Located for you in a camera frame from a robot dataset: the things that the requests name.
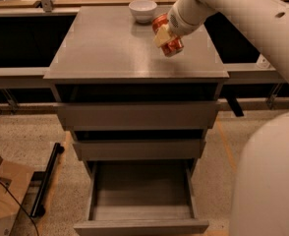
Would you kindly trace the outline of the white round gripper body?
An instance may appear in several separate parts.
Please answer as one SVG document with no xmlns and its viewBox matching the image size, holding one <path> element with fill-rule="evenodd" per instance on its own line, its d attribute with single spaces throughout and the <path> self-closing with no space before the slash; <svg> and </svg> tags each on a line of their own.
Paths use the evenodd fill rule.
<svg viewBox="0 0 289 236">
<path fill-rule="evenodd" d="M 215 13 L 199 0 L 177 0 L 167 14 L 168 26 L 177 36 L 188 35 Z"/>
</svg>

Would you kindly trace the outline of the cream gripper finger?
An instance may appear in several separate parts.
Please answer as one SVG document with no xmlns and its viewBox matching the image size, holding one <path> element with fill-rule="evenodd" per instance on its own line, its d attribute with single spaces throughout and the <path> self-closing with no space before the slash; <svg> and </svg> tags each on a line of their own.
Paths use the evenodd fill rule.
<svg viewBox="0 0 289 236">
<path fill-rule="evenodd" d="M 161 47 L 166 43 L 170 42 L 171 40 L 173 40 L 174 37 L 175 35 L 170 29 L 169 25 L 164 24 L 158 28 L 153 42 L 157 47 Z"/>
</svg>

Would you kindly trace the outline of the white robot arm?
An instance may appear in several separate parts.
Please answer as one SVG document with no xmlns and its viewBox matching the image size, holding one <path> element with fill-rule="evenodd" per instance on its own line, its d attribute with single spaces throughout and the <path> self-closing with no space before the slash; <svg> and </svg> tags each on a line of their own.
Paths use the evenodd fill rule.
<svg viewBox="0 0 289 236">
<path fill-rule="evenodd" d="M 177 0 L 155 35 L 161 47 L 220 13 L 289 84 L 289 4 L 281 0 Z M 244 144 L 234 176 L 229 236 L 289 236 L 289 110 Z"/>
</svg>

